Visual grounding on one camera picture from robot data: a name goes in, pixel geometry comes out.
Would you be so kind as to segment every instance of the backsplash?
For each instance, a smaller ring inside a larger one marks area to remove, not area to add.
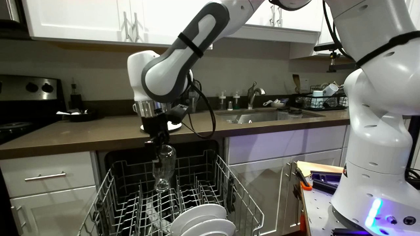
[[[65,50],[37,41],[0,41],[0,73],[58,78],[69,99],[74,78],[82,98],[129,100],[133,98],[126,60],[127,52]],[[193,67],[206,96],[226,90],[240,95],[254,81],[267,94],[294,93],[292,74],[308,78],[311,85],[336,81],[342,84],[351,71],[325,73],[326,60],[289,60],[289,43],[221,39]]]

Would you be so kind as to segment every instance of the countertop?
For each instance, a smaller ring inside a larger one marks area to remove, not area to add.
[[[275,109],[260,108],[255,109],[254,112],[270,110]],[[238,112],[248,112],[248,110],[235,110],[231,113]],[[232,124],[216,115],[216,132],[213,138],[350,124],[347,110],[304,112],[317,115],[317,117]],[[211,133],[212,123],[209,112],[191,114],[191,118],[197,133],[201,135]],[[189,124],[188,117],[184,119],[184,123]],[[140,125],[141,120],[138,116],[113,116],[81,123],[59,121],[0,145],[0,159],[142,147],[149,136],[140,131]],[[199,140],[185,126],[171,132],[170,139],[172,143]]]

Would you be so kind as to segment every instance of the kitchen sink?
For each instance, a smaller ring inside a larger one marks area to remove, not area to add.
[[[278,111],[260,111],[260,112],[238,112],[229,114],[218,115],[223,119],[226,119],[230,123],[242,124],[242,123],[253,123],[263,121],[281,121],[288,120],[289,118],[283,118]],[[318,117],[318,115],[312,115],[303,112],[302,118]]]

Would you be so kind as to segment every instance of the soap dispenser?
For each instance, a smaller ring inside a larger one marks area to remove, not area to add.
[[[234,96],[234,109],[237,110],[239,109],[239,98],[241,96],[239,96],[239,91],[236,91],[236,94]]]
[[[226,96],[225,91],[222,91],[222,93],[219,96],[220,103],[219,103],[219,109],[220,110],[226,110]]]

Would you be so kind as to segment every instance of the white plate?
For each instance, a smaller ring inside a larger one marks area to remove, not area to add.
[[[214,219],[194,225],[185,233],[183,233],[182,236],[233,236],[235,231],[236,226],[232,222],[225,219]]]
[[[180,214],[171,225],[171,236],[180,236],[189,228],[206,220],[225,219],[226,209],[217,204],[203,204]]]
[[[173,131],[173,130],[179,129],[179,128],[181,128],[181,126],[182,126],[182,123],[174,125],[174,124],[172,124],[172,122],[168,121],[168,131]]]

